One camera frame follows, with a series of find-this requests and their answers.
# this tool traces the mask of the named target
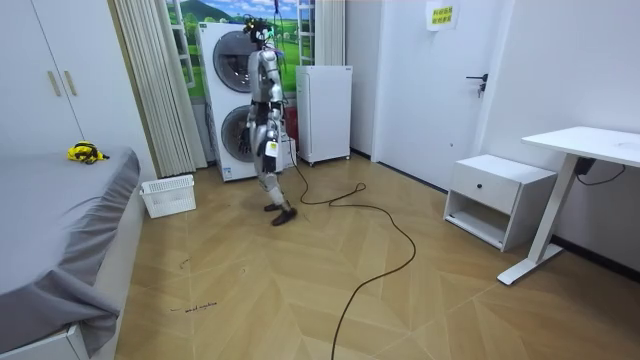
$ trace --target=white cabinet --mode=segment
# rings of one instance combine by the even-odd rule
[[[3,8],[11,15],[0,36],[0,154],[66,150],[82,133],[33,6]]]
[[[556,174],[491,155],[453,167],[444,219],[505,251],[533,240]]]
[[[102,149],[130,146],[141,179],[154,179],[107,1],[15,0],[3,10],[15,31],[0,39],[0,150],[66,152],[83,138]]]
[[[351,66],[297,66],[300,157],[316,161],[348,157],[351,131]]]

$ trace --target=door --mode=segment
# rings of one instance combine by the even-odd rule
[[[455,30],[426,30],[425,2],[384,4],[374,159],[448,189],[471,155],[507,0],[459,0]]]
[[[220,81],[229,89],[241,93],[251,92],[249,55],[255,50],[249,36],[242,31],[228,32],[218,40],[213,50],[213,66]]]
[[[227,115],[222,122],[220,138],[229,155],[242,162],[252,163],[251,144],[242,141],[242,131],[247,127],[247,118],[251,105],[243,105]]]
[[[0,154],[61,152],[82,140],[30,1],[12,1],[0,37]]]
[[[141,179],[155,178],[107,1],[32,2],[86,139],[133,148]]]

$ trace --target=sky in picture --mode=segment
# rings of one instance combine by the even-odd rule
[[[272,18],[275,10],[273,0],[200,0],[200,2],[218,8],[230,16],[251,14],[256,17]],[[297,0],[280,0],[278,4],[283,19],[298,18]]]

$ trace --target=curtain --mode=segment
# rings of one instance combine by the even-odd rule
[[[345,64],[344,0],[316,0],[315,65]]]
[[[160,175],[194,172],[204,159],[164,0],[116,0]]]

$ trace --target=nightstand drawer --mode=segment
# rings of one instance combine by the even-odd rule
[[[453,166],[451,190],[505,214],[511,214],[519,189],[515,180],[459,162]]]

